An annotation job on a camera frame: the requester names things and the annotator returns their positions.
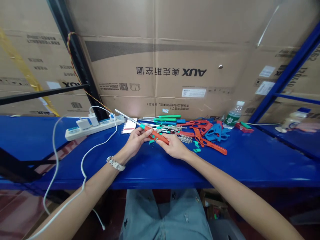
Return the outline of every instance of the white bottle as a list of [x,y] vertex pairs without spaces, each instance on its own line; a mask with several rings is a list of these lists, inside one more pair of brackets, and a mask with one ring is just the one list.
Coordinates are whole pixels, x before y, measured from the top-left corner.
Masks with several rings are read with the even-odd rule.
[[291,113],[280,125],[282,129],[292,130],[296,128],[301,121],[307,117],[307,114],[311,111],[310,108],[299,108],[297,111]]
[[237,106],[228,113],[226,120],[223,122],[223,127],[228,129],[233,129],[234,125],[238,122],[241,117],[242,106],[244,105],[243,101],[238,101]]

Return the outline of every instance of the blue metal shelf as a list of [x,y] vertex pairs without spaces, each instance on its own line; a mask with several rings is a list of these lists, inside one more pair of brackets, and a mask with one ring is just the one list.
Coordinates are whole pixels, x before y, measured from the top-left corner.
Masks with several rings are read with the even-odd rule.
[[257,110],[253,113],[252,117],[249,120],[249,123],[257,123],[264,113],[269,109],[269,107],[274,103],[277,97],[283,97],[288,99],[293,99],[297,101],[307,102],[319,104],[320,101],[299,98],[294,96],[288,96],[281,94],[287,84],[291,81],[291,79],[295,76],[295,74],[299,71],[305,61],[308,60],[309,56],[312,52],[317,48],[320,44],[320,22],[314,28],[312,33],[309,35],[307,40],[303,43],[300,50],[291,60],[287,68],[283,71],[277,82],[274,84],[273,88],[261,102]]
[[[287,68],[281,74],[277,82],[274,84],[273,88],[261,102],[257,110],[254,112],[252,117],[249,120],[249,123],[257,123],[261,117],[265,114],[265,112],[269,109],[269,107],[274,103],[277,97],[292,99],[296,101],[312,103],[320,105],[320,101],[295,97],[290,95],[281,94],[291,79],[298,73],[303,64],[308,60],[309,56],[313,53],[313,51],[320,45],[320,22],[314,28],[312,33],[309,35],[307,40],[303,43],[301,49],[294,56],[292,61],[289,63]],[[311,159],[320,159],[320,153],[317,150],[317,145],[314,143],[318,143],[317,139],[319,139],[320,134],[314,133],[304,133],[302,131],[292,131],[286,134],[278,133],[274,126],[259,126],[261,130],[264,130],[270,136],[277,137],[282,142],[286,143],[290,147],[297,149],[303,152],[306,156]]]

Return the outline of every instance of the person's right hand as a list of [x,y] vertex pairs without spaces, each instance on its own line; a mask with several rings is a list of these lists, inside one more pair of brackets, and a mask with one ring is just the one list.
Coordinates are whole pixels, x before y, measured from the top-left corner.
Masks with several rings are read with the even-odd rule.
[[165,144],[161,140],[156,140],[156,143],[159,144],[171,157],[178,158],[181,160],[186,160],[187,156],[192,153],[177,137],[175,134],[166,134],[164,136],[169,141],[169,145]]

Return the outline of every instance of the jeans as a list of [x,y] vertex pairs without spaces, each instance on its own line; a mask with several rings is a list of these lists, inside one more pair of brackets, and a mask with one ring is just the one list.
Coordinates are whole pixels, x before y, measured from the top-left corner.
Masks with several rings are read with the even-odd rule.
[[127,190],[119,239],[212,239],[195,189],[171,190],[170,203],[156,204],[152,190]]

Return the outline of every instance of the bottle cap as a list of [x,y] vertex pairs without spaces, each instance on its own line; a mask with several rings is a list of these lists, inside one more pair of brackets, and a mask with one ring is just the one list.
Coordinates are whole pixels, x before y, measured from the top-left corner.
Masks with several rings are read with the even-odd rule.
[[238,102],[237,102],[237,105],[238,105],[238,106],[243,106],[243,105],[244,105],[244,102],[243,102],[243,101],[238,101]]
[[303,113],[309,113],[311,111],[311,109],[310,108],[299,108],[297,111],[303,112]]

